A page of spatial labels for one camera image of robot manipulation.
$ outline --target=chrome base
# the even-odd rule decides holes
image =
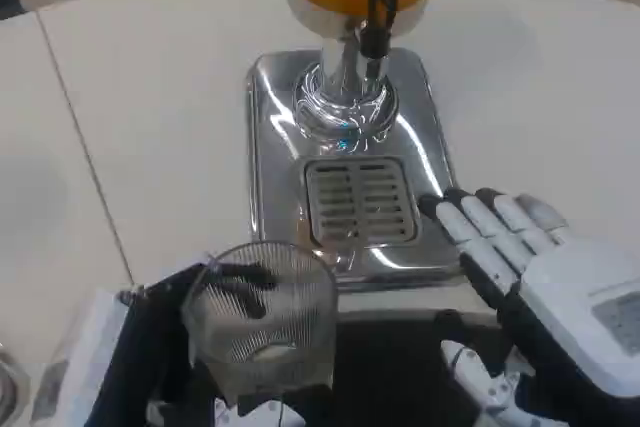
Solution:
[[[385,139],[369,139],[355,146],[317,142],[296,124],[296,87],[301,75],[319,59],[318,51],[268,54],[249,73],[254,239],[313,249],[334,267],[341,290],[386,290],[459,280],[457,252],[424,217],[419,220],[416,238],[401,245],[362,245],[335,252],[313,240],[304,180],[310,160],[344,155],[398,158],[414,202],[423,193],[440,195],[453,183],[427,76],[417,55],[391,50],[388,78],[399,108],[395,125]]]

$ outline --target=black tap handle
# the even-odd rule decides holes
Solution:
[[[384,22],[380,22],[378,6],[386,10]],[[360,53],[369,59],[381,59],[389,53],[391,27],[396,20],[398,0],[369,0],[367,25],[360,33]]]

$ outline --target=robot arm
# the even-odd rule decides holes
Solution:
[[[423,196],[419,208],[458,247],[472,285],[548,387],[559,418],[572,426],[640,425],[639,262],[580,239],[530,196],[451,189],[443,198]],[[510,408],[513,382],[507,400],[488,395],[499,394],[503,379],[480,375],[477,355],[470,362],[475,353],[451,343],[442,349],[454,377],[495,420],[501,414],[501,425],[556,425]]]

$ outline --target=robot finger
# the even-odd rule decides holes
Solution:
[[[564,244],[572,237],[566,219],[546,202],[529,194],[522,194],[515,200],[557,244]]]
[[[419,199],[418,208],[442,226],[460,253],[468,255],[502,295],[509,292],[519,276],[455,205],[425,194]]]
[[[461,189],[448,189],[444,198],[462,211],[480,235],[493,244],[514,270],[520,274],[526,270],[533,254],[521,238],[511,232],[480,199]]]
[[[480,189],[476,196],[491,210],[495,211],[505,225],[518,234],[523,242],[536,254],[553,249],[556,244],[553,239],[534,222],[511,196],[493,189]]]

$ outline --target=white tabletop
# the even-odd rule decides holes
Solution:
[[[0,342],[35,390],[78,302],[128,282],[36,14],[0,59]]]
[[[286,0],[85,0],[42,18],[135,280],[248,241],[245,75],[319,45]],[[424,59],[461,185],[538,194],[640,254],[638,31],[640,9],[613,1],[431,0],[396,45]]]

